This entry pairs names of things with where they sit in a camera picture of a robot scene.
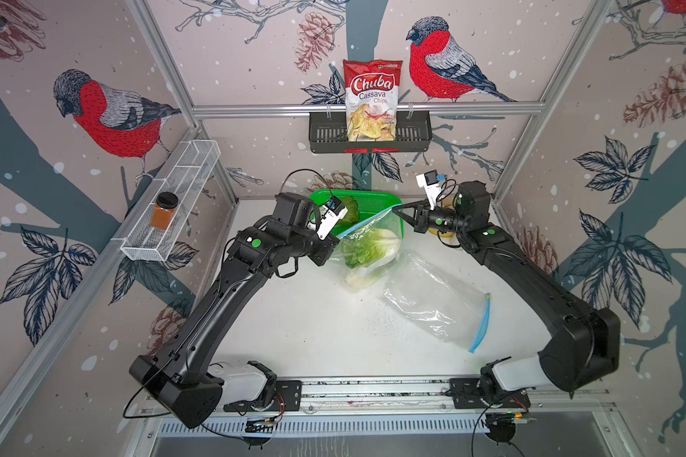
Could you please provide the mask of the clear zipper bag blue zip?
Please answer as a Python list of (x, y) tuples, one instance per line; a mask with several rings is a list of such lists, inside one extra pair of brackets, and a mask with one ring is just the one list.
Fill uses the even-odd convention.
[(389, 207), (342, 232), (332, 260), (350, 289), (371, 287), (396, 262), (403, 241), (402, 223)]

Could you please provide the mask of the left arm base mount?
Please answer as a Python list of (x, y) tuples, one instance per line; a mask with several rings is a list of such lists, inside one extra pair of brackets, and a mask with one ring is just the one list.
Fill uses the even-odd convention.
[(215, 364), (215, 376), (223, 380), (219, 405), (225, 412), (245, 415), (251, 411), (298, 411), (302, 398), (300, 380), (280, 380), (257, 361), (244, 365)]

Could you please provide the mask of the chinese cabbage light green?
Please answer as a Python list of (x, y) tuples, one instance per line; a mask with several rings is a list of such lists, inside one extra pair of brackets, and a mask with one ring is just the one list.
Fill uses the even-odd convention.
[(349, 271), (345, 282), (356, 291), (367, 289), (382, 279), (390, 267), (391, 262), (384, 263), (383, 259), (369, 265), (361, 265)]

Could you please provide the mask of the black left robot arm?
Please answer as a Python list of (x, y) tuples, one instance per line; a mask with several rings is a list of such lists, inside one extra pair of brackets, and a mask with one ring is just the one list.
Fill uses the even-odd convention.
[(238, 232), (219, 276), (184, 326), (153, 355), (140, 355), (130, 375), (187, 428), (197, 428), (222, 401), (229, 384), (209, 374), (221, 341), (252, 297), (280, 266), (300, 257), (323, 266), (339, 239), (313, 230), (249, 227)]

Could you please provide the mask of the chinese cabbage front dark leaves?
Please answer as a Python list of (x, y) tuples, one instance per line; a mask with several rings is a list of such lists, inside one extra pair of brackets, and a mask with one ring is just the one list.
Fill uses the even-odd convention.
[(340, 249), (348, 268), (369, 265), (396, 256), (401, 238), (387, 228), (358, 230), (341, 241)]

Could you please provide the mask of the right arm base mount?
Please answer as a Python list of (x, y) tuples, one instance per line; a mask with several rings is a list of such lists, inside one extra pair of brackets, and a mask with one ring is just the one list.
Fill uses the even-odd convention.
[(454, 402), (455, 409), (486, 409), (486, 407), (531, 407), (526, 390), (505, 390), (495, 379), (495, 362), (480, 370), (480, 376), (451, 378), (444, 395)]

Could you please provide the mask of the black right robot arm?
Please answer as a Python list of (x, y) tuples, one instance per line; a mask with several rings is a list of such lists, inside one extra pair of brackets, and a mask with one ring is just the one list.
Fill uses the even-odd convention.
[(394, 207), (415, 232), (455, 234), (459, 248), (499, 276), (531, 307), (549, 331), (545, 348), (529, 356), (504, 358), (481, 370), (487, 401), (507, 393), (553, 385), (574, 393), (619, 368), (620, 320), (607, 308), (595, 310), (528, 259), (514, 238), (491, 223), (485, 204), (451, 209), (417, 201)]

